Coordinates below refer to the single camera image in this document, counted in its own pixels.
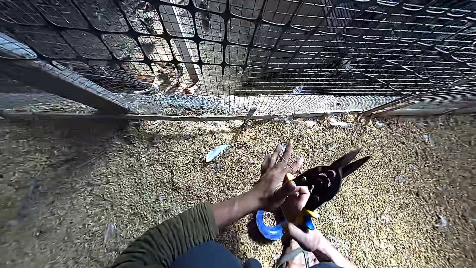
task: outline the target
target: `yellow handle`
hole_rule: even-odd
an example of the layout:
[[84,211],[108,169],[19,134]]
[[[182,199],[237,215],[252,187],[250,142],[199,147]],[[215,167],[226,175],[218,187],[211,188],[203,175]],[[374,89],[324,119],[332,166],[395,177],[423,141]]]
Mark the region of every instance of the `yellow handle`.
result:
[[292,175],[291,173],[286,173],[286,182],[294,180],[296,177]]
[[[295,177],[293,174],[291,174],[291,173],[286,173],[286,182],[292,181],[292,180],[294,180],[295,178],[296,178],[296,177]],[[296,220],[294,221],[294,223],[296,223],[296,224],[302,224],[302,223],[304,222],[304,216],[306,216],[306,215],[310,215],[310,216],[313,217],[313,218],[319,217],[319,213],[317,213],[316,211],[310,211],[310,210],[307,210],[307,209],[304,208],[304,209],[301,211],[301,213],[299,214],[299,216],[296,218]]]

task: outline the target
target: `blue feather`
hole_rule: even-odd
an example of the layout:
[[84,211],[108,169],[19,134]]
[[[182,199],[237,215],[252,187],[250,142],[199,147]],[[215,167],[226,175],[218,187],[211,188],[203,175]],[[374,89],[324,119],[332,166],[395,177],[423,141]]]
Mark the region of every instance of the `blue feather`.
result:
[[219,145],[219,146],[217,146],[215,149],[211,150],[207,154],[207,157],[205,158],[205,162],[212,161],[213,159],[215,159],[215,157],[219,156],[224,151],[226,151],[228,149],[228,147],[230,147],[230,145]]
[[296,88],[293,90],[293,93],[291,93],[291,95],[297,95],[297,94],[301,93],[301,92],[302,92],[302,86],[303,86],[303,85],[304,85],[304,84],[301,84],[301,85],[299,85],[298,87],[296,87]]

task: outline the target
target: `green sleeve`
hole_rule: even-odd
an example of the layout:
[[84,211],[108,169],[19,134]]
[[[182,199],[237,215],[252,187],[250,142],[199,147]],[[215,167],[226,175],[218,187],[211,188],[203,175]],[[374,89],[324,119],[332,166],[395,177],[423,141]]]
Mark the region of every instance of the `green sleeve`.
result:
[[188,249],[214,240],[217,233],[210,203],[202,203],[150,228],[117,257],[112,267],[167,268]]

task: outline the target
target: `fence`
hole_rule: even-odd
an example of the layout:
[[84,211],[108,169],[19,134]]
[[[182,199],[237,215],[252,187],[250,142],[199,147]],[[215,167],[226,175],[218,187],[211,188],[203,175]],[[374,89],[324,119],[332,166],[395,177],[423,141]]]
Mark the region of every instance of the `fence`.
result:
[[476,1],[3,0],[4,112],[476,107]]

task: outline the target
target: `hand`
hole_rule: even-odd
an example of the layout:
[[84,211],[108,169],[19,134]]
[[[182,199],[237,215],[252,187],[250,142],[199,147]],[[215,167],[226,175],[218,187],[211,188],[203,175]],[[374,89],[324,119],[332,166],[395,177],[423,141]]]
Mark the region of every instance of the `hand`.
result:
[[276,146],[273,154],[267,155],[261,164],[261,177],[251,192],[257,197],[259,208],[262,210],[270,211],[278,208],[289,194],[298,190],[293,181],[283,184],[286,173],[295,173],[304,162],[304,159],[300,158],[286,168],[292,147],[292,144],[288,143],[283,156],[277,161],[281,145]]
[[356,268],[317,229],[312,231],[306,229],[305,232],[292,223],[286,223],[283,225],[283,231],[296,240],[304,250],[313,252],[316,257],[325,256],[339,267]]
[[330,246],[329,241],[317,229],[306,232],[292,223],[283,224],[284,232],[296,240],[304,250],[322,251],[325,247]]
[[298,215],[311,196],[307,186],[296,187],[296,192],[288,195],[284,203],[281,205],[281,211],[288,222],[295,222]]

